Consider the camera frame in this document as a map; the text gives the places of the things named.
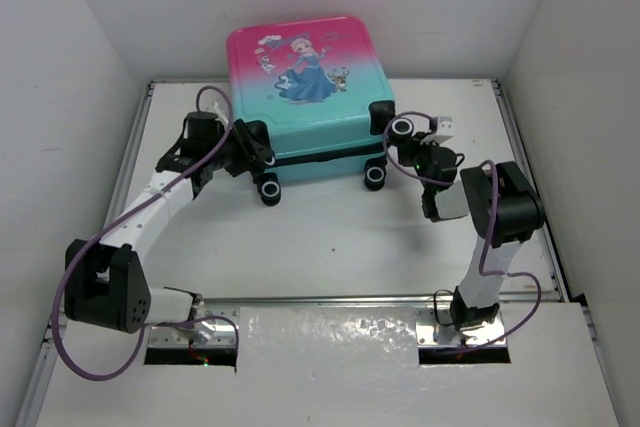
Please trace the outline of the pink teal suitcase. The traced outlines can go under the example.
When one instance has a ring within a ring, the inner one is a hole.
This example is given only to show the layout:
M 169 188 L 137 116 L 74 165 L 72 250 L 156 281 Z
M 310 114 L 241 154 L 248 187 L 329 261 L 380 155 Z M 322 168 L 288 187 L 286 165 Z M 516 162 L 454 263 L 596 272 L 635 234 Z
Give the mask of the pink teal suitcase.
M 264 204 L 283 184 L 362 174 L 386 181 L 383 132 L 395 98 L 365 24 L 352 16 L 272 23 L 226 41 L 236 118 L 270 149 L 253 174 Z

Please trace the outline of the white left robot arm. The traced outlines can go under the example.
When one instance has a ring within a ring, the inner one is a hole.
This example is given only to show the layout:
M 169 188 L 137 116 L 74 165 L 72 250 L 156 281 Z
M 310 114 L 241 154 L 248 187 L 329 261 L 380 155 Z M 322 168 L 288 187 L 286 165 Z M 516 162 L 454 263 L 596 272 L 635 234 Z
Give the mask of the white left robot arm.
M 158 160 L 143 191 L 95 241 L 66 252 L 64 313 L 74 321 L 134 333 L 148 324 L 193 319 L 197 294 L 153 287 L 145 270 L 151 247 L 218 170 L 258 175 L 273 161 L 262 121 L 224 124 L 211 112 L 190 112 L 180 136 Z

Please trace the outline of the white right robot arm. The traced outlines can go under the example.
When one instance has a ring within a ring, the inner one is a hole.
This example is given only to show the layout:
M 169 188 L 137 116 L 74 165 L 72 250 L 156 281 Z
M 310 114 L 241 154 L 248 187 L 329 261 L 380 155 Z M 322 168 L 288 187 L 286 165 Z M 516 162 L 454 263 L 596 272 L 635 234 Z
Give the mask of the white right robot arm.
M 527 315 L 501 336 L 496 344 L 522 328 L 542 303 L 538 277 L 512 272 L 510 266 L 522 244 L 546 222 L 540 196 L 514 161 L 485 160 L 460 169 L 462 154 L 426 139 L 424 133 L 397 146 L 398 160 L 411 167 L 423 184 L 422 207 L 433 222 L 469 216 L 476 246 L 467 272 L 452 293 L 449 325 L 460 332 L 479 327 L 499 314 L 499 297 L 507 278 L 527 278 L 536 289 L 535 303 Z

